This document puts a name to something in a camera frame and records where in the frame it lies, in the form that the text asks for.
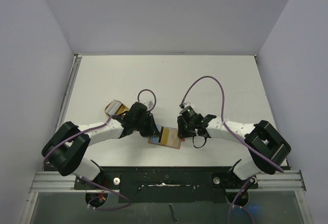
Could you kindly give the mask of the gold credit card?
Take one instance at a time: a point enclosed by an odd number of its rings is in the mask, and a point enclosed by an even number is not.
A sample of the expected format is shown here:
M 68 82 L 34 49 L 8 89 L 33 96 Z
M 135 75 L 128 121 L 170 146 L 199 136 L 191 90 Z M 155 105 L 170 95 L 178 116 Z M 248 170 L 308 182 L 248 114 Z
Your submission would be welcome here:
M 174 128 L 161 127 L 159 143 L 165 147 L 178 148 L 178 130 Z

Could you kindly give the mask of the tan leather card holder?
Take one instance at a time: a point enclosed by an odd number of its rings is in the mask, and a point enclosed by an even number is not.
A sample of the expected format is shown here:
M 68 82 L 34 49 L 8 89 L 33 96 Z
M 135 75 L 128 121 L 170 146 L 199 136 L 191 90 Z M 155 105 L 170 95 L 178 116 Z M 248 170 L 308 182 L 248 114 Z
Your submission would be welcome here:
M 181 143 L 185 141 L 185 139 L 178 137 L 178 129 L 160 125 L 157 125 L 156 127 L 160 132 L 160 135 L 149 137 L 149 144 L 167 147 L 171 149 L 180 149 Z

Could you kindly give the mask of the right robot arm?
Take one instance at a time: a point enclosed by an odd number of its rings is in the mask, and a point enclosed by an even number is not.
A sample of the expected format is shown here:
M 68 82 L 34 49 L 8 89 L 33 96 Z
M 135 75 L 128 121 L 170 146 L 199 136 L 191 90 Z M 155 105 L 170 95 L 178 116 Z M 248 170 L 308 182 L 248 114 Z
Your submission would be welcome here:
M 241 187 L 249 177 L 258 173 L 275 174 L 282 172 L 282 163 L 292 148 L 274 126 L 261 120 L 257 124 L 225 121 L 215 115 L 202 116 L 187 106 L 177 117 L 178 137 L 221 138 L 244 145 L 249 156 L 239 160 L 228 175 L 231 186 Z

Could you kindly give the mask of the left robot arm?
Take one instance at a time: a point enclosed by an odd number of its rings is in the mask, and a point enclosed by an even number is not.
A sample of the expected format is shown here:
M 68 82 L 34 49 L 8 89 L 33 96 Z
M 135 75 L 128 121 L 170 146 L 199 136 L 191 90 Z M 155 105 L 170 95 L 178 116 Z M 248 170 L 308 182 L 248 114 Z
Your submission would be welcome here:
M 83 126 L 65 122 L 43 147 L 44 163 L 50 163 L 61 176 L 73 174 L 85 178 L 92 188 L 100 188 L 104 175 L 95 162 L 85 158 L 87 148 L 133 132 L 139 132 L 142 137 L 160 135 L 150 109 L 140 102 L 135 102 L 128 111 L 111 115 L 105 122 Z

